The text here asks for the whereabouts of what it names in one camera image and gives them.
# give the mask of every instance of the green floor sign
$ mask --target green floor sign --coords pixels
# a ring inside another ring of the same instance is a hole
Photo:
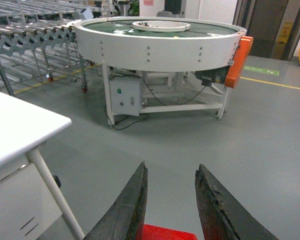
[[[251,71],[251,72],[257,72],[257,73],[261,73],[261,74],[270,74],[270,75],[279,76],[279,71],[270,70],[270,69],[266,69],[266,68],[255,67],[255,66],[245,65],[243,67],[243,70],[248,70],[248,71]]]

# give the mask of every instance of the caster wheel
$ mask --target caster wheel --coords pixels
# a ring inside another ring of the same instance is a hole
[[[83,87],[82,87],[82,91],[83,91],[84,93],[86,93],[86,92],[88,91],[88,86],[83,86]]]
[[[52,74],[49,74],[48,80],[49,80],[49,82],[53,82],[54,81],[54,76]]]

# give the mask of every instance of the orange motor cover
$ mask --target orange motor cover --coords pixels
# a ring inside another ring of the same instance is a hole
[[[254,38],[251,36],[243,36],[239,41],[239,46],[235,51],[233,61],[234,64],[229,68],[225,78],[224,85],[234,89],[239,81],[242,70],[250,53]]]

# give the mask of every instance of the yellow floor line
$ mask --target yellow floor line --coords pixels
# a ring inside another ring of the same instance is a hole
[[[84,70],[91,69],[91,68],[97,67],[97,66],[99,66],[99,65],[101,65],[101,64],[94,64],[94,65],[92,65],[92,66],[87,66]],[[79,73],[79,72],[81,72],[81,69],[75,70],[75,71],[71,72],[70,75],[77,74],[77,73]],[[55,82],[55,81],[58,81],[58,80],[63,79],[63,78],[65,78],[65,77],[67,77],[67,76],[68,76],[68,75],[61,75],[61,76],[59,76],[59,77],[54,78],[53,81],[54,81],[54,82]],[[48,83],[50,83],[50,81],[49,81],[49,80],[46,80],[46,81],[37,83],[37,84],[35,84],[35,85],[33,85],[33,86],[28,86],[28,87],[25,87],[25,88],[23,88],[23,89],[21,89],[21,90],[15,91],[14,94],[20,94],[20,93],[26,92],[26,91],[28,91],[28,90],[30,90],[30,89],[34,89],[34,88],[40,87],[40,86],[42,86],[42,85],[44,85],[44,84],[48,84]]]
[[[274,83],[274,82],[270,82],[270,81],[262,81],[262,80],[257,80],[257,79],[253,79],[253,78],[242,77],[242,76],[241,76],[240,78],[241,78],[241,79],[245,79],[245,80],[249,80],[249,81],[258,82],[258,83],[271,84],[271,85],[280,86],[280,87],[285,87],[285,88],[289,88],[289,89],[297,89],[297,90],[300,90],[300,87],[296,87],[296,86],[289,86],[289,85],[284,85],[284,84],[280,84],[280,83]]]

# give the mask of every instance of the green conveyor belt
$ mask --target green conveyor belt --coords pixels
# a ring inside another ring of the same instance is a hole
[[[237,31],[224,26],[217,26],[205,23],[194,23],[191,24],[191,28],[187,31],[181,32],[153,32],[153,31],[142,31],[132,28],[132,23],[138,22],[138,20],[120,20],[120,21],[107,21],[98,22],[85,25],[84,27],[90,30],[95,30],[103,33],[111,34],[125,34],[130,36],[144,36],[144,37],[159,37],[159,38],[202,38],[202,37],[213,37],[213,36],[224,36],[231,35]]]

